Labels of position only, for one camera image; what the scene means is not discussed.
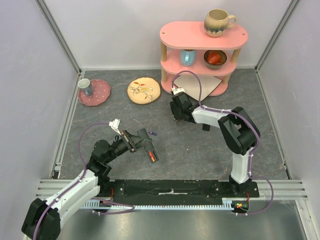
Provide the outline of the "black battery cover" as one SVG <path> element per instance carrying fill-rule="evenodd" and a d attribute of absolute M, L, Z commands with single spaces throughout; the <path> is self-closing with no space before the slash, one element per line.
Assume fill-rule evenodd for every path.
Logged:
<path fill-rule="evenodd" d="M 203 131 L 209 132 L 209 131 L 210 131 L 210 128 L 211 128 L 211 126 L 208 125 L 208 124 L 203 124 L 203 125 L 202 125 L 202 130 L 203 130 Z"/>

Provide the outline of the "red battery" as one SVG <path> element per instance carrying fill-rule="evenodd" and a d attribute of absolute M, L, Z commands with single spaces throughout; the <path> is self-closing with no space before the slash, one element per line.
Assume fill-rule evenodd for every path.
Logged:
<path fill-rule="evenodd" d="M 149 155 L 149 159 L 150 159 L 150 161 L 151 161 L 152 163 L 155 163 L 155 162 L 158 161 L 155 153 L 154 153 L 152 150 L 150 150 L 150 151 L 148 152 L 148 155 Z"/>

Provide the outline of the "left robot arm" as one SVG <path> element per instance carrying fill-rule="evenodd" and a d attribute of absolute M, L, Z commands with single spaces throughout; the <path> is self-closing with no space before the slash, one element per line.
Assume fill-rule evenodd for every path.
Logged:
<path fill-rule="evenodd" d="M 84 170 L 66 187 L 45 200 L 36 198 L 29 206 L 21 231 L 32 240 L 55 240 L 66 221 L 87 201 L 110 191 L 109 163 L 125 152 L 144 149 L 151 162 L 157 161 L 154 145 L 146 129 L 136 135 L 123 130 L 112 142 L 98 140 Z"/>

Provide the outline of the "black remote control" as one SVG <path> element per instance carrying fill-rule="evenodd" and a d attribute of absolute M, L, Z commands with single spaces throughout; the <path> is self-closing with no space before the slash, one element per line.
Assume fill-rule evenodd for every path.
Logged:
<path fill-rule="evenodd" d="M 137 131 L 139 137 L 146 139 L 147 143 L 143 146 L 145 152 L 148 155 L 150 162 L 153 164 L 159 161 L 158 154 L 156 153 L 155 147 L 152 143 L 152 139 L 149 137 L 145 128 L 142 128 Z"/>

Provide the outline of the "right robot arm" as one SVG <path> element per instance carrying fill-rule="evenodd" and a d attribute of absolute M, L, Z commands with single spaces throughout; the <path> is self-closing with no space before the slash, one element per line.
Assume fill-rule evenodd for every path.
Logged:
<path fill-rule="evenodd" d="M 223 110 L 193 104 L 184 92 L 177 93 L 171 99 L 170 109 L 175 120 L 201 124 L 204 131 L 209 131 L 210 127 L 221 130 L 232 152 L 229 191 L 235 197 L 242 196 L 252 182 L 253 151 L 260 143 L 260 132 L 246 111 L 242 107 Z"/>

